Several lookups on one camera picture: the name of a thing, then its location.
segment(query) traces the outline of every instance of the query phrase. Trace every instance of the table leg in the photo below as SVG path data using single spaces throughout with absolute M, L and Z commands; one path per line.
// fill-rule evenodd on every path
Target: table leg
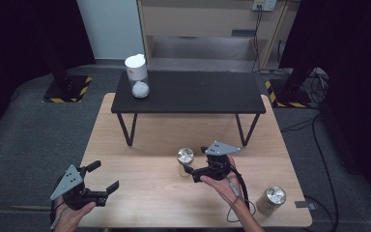
M 131 145 L 133 144 L 133 139 L 134 139 L 135 124 L 137 122 L 137 113 L 134 113 L 134 116 L 133 116 L 133 123 L 131 125 L 130 136 L 128 136 L 128 129 L 126 128 L 126 124 L 125 124 L 125 121 L 123 120 L 122 114 L 118 113 L 117 117 L 119 118 L 120 126 L 122 126 L 123 134 L 125 135 L 126 142 L 128 146 L 131 147 Z
M 259 117 L 260 117 L 260 114 L 255 115 L 255 118 L 252 121 L 251 127 L 249 128 L 249 132 L 246 135 L 246 138 L 243 138 L 243 128 L 241 127 L 240 116 L 239 114 L 236 114 L 238 131 L 240 132 L 241 143 L 243 144 L 244 147 L 248 144 L 249 138 L 251 137 L 251 134 L 254 131 L 255 125 L 257 124 Z

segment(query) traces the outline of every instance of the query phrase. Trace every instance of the metal can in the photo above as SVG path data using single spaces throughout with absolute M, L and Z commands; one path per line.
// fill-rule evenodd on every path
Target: metal can
M 178 161 L 178 172 L 180 176 L 189 176 L 188 173 L 185 172 L 183 165 L 191 166 L 192 162 L 194 161 L 194 153 L 189 148 L 182 148 L 180 149 L 179 153 L 177 154 L 177 161 Z
M 285 203 L 286 193 L 279 186 L 268 187 L 256 202 L 257 210 L 264 216 L 270 216 Z

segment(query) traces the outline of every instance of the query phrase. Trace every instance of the human hand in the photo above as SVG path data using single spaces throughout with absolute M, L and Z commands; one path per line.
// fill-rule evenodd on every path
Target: human hand
M 228 160 L 230 160 L 231 165 L 237 168 L 231 155 L 227 155 L 227 157 Z M 233 206 L 238 200 L 238 196 L 241 195 L 240 182 L 238 181 L 237 175 L 233 171 L 230 171 L 228 176 L 221 181 L 214 180 L 208 176 L 201 176 L 200 180 L 213 187 L 222 197 L 222 199 L 224 199 L 230 206 Z
M 59 220 L 54 227 L 54 232 L 72 232 L 77 228 L 79 222 L 89 214 L 95 207 L 96 202 L 90 202 L 81 208 L 80 210 L 73 210 L 64 203 L 62 196 L 56 199 L 56 218 L 60 216 Z

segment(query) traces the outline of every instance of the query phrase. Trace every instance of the wooden table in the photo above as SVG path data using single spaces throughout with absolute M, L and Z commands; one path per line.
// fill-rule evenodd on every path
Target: wooden table
M 112 193 L 105 207 L 97 207 L 79 224 L 82 227 L 241 227 L 227 222 L 228 204 L 204 183 L 177 172 L 176 156 L 189 147 L 196 154 L 194 168 L 207 166 L 200 146 L 215 140 L 240 146 L 233 114 L 140 114 L 136 142 L 126 143 L 119 121 L 110 112 L 115 94 L 104 97 L 81 165 L 101 160 L 102 167 L 85 178 L 86 188 L 104 190 L 117 180 L 120 188 Z M 303 201 L 302 191 L 289 158 L 270 102 L 262 96 L 267 113 L 258 120 L 250 143 L 233 155 L 243 174 L 249 198 L 255 200 L 270 185 L 287 192 L 286 203 L 272 216 L 255 217 L 263 226 L 309 226 L 307 208 L 296 208 Z M 249 128 L 254 115 L 241 115 Z

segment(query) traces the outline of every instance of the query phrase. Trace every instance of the white cup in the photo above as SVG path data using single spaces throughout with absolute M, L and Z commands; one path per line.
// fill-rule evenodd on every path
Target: white cup
M 144 98 L 150 93 L 146 59 L 143 54 L 130 56 L 125 61 L 131 92 L 137 98 Z

